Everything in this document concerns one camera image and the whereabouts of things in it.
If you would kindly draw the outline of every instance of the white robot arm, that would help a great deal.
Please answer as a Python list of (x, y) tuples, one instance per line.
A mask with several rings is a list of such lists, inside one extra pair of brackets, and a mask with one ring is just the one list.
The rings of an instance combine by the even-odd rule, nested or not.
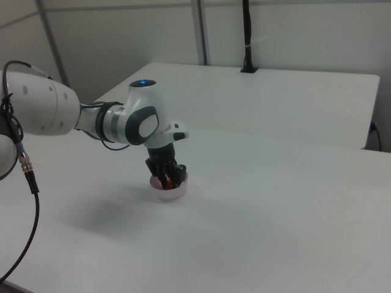
[[(77, 129), (103, 142), (144, 144), (150, 155), (146, 163), (163, 188), (169, 180), (171, 188), (185, 180), (186, 167), (175, 161), (173, 142), (188, 137), (186, 125), (167, 119), (155, 81), (132, 82), (125, 104), (114, 101), (89, 106), (81, 105), (72, 89), (40, 76), (10, 71), (7, 87), (13, 93), (9, 99), (13, 116), (24, 132), (51, 136)], [(6, 120), (4, 111), (0, 112), (0, 180), (15, 165), (17, 153)]]

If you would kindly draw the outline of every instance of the black cable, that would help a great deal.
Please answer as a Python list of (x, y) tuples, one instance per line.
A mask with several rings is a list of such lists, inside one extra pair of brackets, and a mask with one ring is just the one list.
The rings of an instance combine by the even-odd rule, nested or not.
[(30, 247), (30, 244), (32, 242), (32, 239), (34, 238), (34, 235), (35, 235), (35, 231), (37, 230), (37, 225), (38, 225), (38, 219), (39, 219), (39, 197), (38, 197), (38, 193), (35, 192), (34, 193), (34, 198), (35, 198), (35, 219), (34, 219), (34, 224), (32, 226), (32, 230), (31, 230), (31, 234), (30, 234), (30, 237), (29, 237), (29, 240), (27, 241), (27, 244), (26, 246), (24, 247), (22, 253), (20, 254), (19, 258), (17, 259), (17, 261), (13, 264), (13, 266), (11, 267), (11, 269), (9, 269), (9, 271), (0, 279), (0, 284), (2, 282), (5, 281), (5, 279), (8, 278), (8, 276), (16, 269), (16, 267), (19, 265), (19, 263), (21, 262), (21, 260), (24, 258), (24, 256), (26, 255), (26, 252), (28, 251), (29, 247)]
[(101, 142), (102, 142), (102, 144), (103, 144), (106, 148), (108, 148), (108, 149), (111, 150), (111, 151), (122, 151), (122, 150), (124, 150), (125, 148), (130, 147), (130, 145), (127, 145), (127, 146), (124, 146), (123, 148), (111, 148), (111, 147), (109, 147), (107, 144), (105, 144), (105, 142), (104, 142), (103, 140), (101, 140)]
[(379, 151), (381, 151), (381, 139), (380, 139), (380, 133), (379, 129), (376, 127), (376, 125), (373, 126), (373, 130), (376, 131), (376, 134), (378, 135), (378, 140), (379, 140)]
[(89, 108), (98, 108), (101, 107), (103, 104), (97, 104), (97, 105), (81, 105), (83, 109), (89, 109)]
[(23, 132), (22, 125), (20, 124), (19, 120), (16, 119), (15, 116), (12, 116), (12, 117), (11, 117), (11, 120), (13, 120), (13, 121), (15, 122), (16, 128), (17, 128), (17, 130), (19, 131), (20, 140), (22, 141), (22, 140), (23, 140), (23, 137), (24, 137), (24, 132)]
[(27, 66), (29, 68), (31, 68), (31, 64), (28, 64), (26, 62), (23, 62), (23, 61), (18, 61), (18, 60), (11, 60), (11, 61), (8, 61), (3, 69), (2, 69), (2, 88), (4, 89), (4, 94), (5, 96), (8, 96), (8, 86), (7, 86), (7, 68), (9, 65), (11, 64), (22, 64), (24, 66)]

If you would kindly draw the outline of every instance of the table surface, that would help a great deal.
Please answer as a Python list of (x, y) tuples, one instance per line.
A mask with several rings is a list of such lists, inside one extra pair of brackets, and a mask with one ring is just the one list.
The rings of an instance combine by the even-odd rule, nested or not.
[[(33, 292), (389, 292), (391, 156), (190, 128), (187, 193), (151, 193), (147, 150), (72, 131), (26, 135), (40, 187), (35, 239), (9, 281)], [(0, 272), (34, 198), (1, 181)]]
[(103, 95), (128, 98), (129, 84), (153, 79), (167, 111), (190, 127), (360, 149), (379, 77), (367, 74), (151, 63)]

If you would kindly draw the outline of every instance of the cable connector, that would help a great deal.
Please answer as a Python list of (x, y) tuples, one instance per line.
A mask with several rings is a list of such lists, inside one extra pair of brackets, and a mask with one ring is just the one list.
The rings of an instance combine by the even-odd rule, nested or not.
[(29, 183), (31, 194), (39, 192), (38, 184), (35, 180), (34, 171), (32, 170), (32, 164), (30, 162), (29, 155), (24, 151), (18, 155), (19, 162), (21, 164), (22, 170), (26, 177), (27, 182)]
[(18, 155), (19, 162), (21, 164), (22, 170), (24, 173), (32, 171), (32, 164), (30, 162), (30, 157), (26, 152), (20, 153)]

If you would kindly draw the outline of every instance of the cable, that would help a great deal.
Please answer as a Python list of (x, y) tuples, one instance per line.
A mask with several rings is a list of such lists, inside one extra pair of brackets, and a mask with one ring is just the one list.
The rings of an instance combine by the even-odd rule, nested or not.
[(107, 144), (105, 144), (105, 142), (104, 142), (103, 140), (101, 140), (101, 142), (102, 142), (102, 144), (103, 144), (106, 148), (108, 148), (108, 149), (111, 150), (111, 151), (122, 151), (122, 150), (124, 150), (125, 148), (130, 147), (130, 145), (127, 145), (127, 146), (125, 146), (125, 147), (123, 147), (123, 148), (111, 148), (111, 147), (109, 147)]
[(376, 134), (378, 135), (378, 140), (379, 140), (379, 151), (381, 151), (381, 139), (380, 139), (380, 133), (379, 129), (376, 127), (376, 125), (373, 126), (373, 130), (376, 131)]
[(25, 175), (27, 182), (29, 184), (31, 194), (34, 194), (35, 219), (34, 219), (34, 224), (32, 226), (30, 237), (26, 243), (26, 246), (24, 247), (22, 253), (19, 255), (19, 258), (15, 261), (13, 266), (8, 270), (7, 273), (5, 273), (5, 275), (3, 277), (0, 278), (0, 284), (3, 283), (8, 278), (8, 276), (16, 269), (16, 267), (18, 267), (19, 263), (26, 255), (26, 253), (31, 245), (31, 242), (34, 238), (35, 231), (37, 230), (38, 219), (39, 219), (39, 209), (40, 209), (39, 208), (38, 185), (35, 180), (34, 171), (32, 170), (32, 164), (30, 163), (30, 158), (27, 155), (27, 153), (25, 152), (25, 150), (23, 148), (23, 144), (22, 144), (23, 129), (22, 129), (22, 126), (20, 125), (20, 122), (16, 119), (16, 117), (13, 116), (13, 107), (12, 107), (11, 100), (10, 100), (12, 93), (8, 92), (7, 69), (8, 69), (8, 66), (11, 64), (21, 64), (21, 65), (27, 66), (27, 67), (32, 68), (33, 70), (39, 72), (40, 74), (44, 75), (45, 77), (51, 79), (51, 77), (48, 74), (46, 74), (42, 70), (38, 69), (37, 67), (32, 67), (30, 64), (28, 64), (26, 62), (17, 61), (17, 60), (12, 60), (12, 61), (7, 62), (4, 65), (3, 72), (2, 72), (2, 84), (3, 84), (4, 97), (2, 99), (2, 103), (0, 105), (0, 108), (2, 110), (5, 110), (5, 116), (7, 118), (9, 128), (12, 132), (13, 142), (16, 147), (16, 152), (18, 154), (22, 170), (23, 170), (24, 175)]
[(102, 104), (96, 104), (96, 105), (81, 105), (81, 107), (83, 108), (83, 109), (90, 109), (90, 108), (99, 108), (99, 107), (101, 107), (103, 105), (103, 103)]
[(34, 198), (35, 198), (35, 219), (34, 219), (34, 224), (32, 226), (31, 234), (29, 237), (29, 240), (27, 241), (26, 246), (24, 247), (22, 253), (20, 254), (19, 258), (13, 266), (9, 269), (9, 271), (0, 279), (0, 284), (5, 281), (5, 279), (8, 278), (8, 276), (16, 269), (16, 267), (19, 265), (21, 260), (24, 258), (26, 255), (26, 252), (28, 251), (30, 244), (32, 242), (32, 239), (34, 238), (35, 231), (37, 230), (38, 226), (38, 219), (39, 219), (39, 197), (38, 197), (38, 192), (34, 192)]

